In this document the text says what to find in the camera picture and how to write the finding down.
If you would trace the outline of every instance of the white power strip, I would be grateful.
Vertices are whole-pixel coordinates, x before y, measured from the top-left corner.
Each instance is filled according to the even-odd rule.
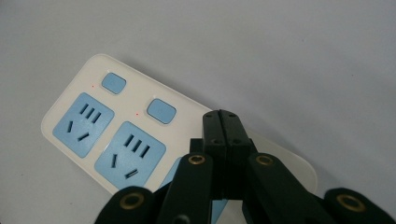
[[[189,152],[190,139],[202,138],[202,116],[208,111],[99,54],[48,111],[41,130],[110,193],[131,185],[155,191],[175,161]],[[308,191],[316,191],[317,176],[307,161],[249,130],[247,134],[259,151],[280,158]]]

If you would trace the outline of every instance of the light blue button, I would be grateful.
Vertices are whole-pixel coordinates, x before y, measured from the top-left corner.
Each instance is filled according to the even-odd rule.
[[[126,81],[122,77],[117,76],[114,73],[109,73],[102,81],[102,86],[106,89],[119,94],[125,87]]]
[[[160,99],[155,99],[148,106],[148,113],[160,122],[168,124],[175,117],[176,109]]]

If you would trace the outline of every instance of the two-prong outlet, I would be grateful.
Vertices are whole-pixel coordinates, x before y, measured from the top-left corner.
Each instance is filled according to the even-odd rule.
[[[118,189],[143,187],[165,150],[163,143],[125,121],[97,160],[95,170]]]
[[[83,92],[53,129],[53,135],[84,158],[92,149],[114,112]]]

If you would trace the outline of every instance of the blue outlet panel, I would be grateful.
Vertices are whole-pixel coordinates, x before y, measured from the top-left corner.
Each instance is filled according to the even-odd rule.
[[[165,150],[163,143],[125,121],[96,161],[95,170],[118,189],[143,187]]]
[[[114,118],[107,106],[83,92],[53,129],[53,135],[84,158]]]

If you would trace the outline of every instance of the white table surface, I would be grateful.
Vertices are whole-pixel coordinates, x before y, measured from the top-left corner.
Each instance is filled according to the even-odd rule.
[[[0,0],[0,222],[93,223],[110,198],[40,132],[106,53],[307,159],[318,196],[396,217],[396,2]]]

